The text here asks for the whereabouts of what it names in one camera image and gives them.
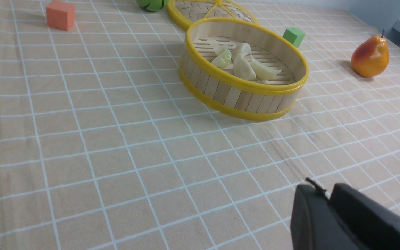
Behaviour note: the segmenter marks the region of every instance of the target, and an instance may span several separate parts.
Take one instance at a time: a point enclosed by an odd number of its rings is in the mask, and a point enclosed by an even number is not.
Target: beige tablecloth
[[[0,249],[292,248],[294,187],[346,182],[400,215],[400,49],[349,69],[377,30],[345,11],[242,2],[297,26],[310,78],[281,119],[222,115],[184,88],[184,32],[132,0],[0,0]]]

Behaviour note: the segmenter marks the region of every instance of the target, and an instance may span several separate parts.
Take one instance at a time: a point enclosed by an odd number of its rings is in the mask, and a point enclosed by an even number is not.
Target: pear
[[[389,65],[389,48],[384,31],[382,36],[372,36],[362,43],[351,56],[352,69],[364,78],[381,74]]]

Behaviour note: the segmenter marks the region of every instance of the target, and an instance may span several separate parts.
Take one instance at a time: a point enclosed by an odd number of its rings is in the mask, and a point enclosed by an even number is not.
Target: steamer basket slats
[[[254,59],[282,72],[265,81],[245,81],[233,76],[232,63],[225,69],[211,64],[222,45],[232,50],[240,42],[251,46]],[[251,55],[245,57],[248,62]],[[222,17],[202,19],[190,26],[179,71],[184,85],[200,101],[246,120],[283,116],[308,79],[305,58],[281,36],[250,22]]]

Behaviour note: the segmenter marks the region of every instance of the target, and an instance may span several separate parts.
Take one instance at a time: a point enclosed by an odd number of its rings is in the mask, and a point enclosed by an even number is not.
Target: tablecloth
[[[306,33],[310,78],[284,117],[248,122],[181,84],[184,31],[133,0],[0,0],[0,249],[292,248],[295,186],[344,182],[400,215],[400,49],[349,67],[378,31],[347,11],[239,1]]]

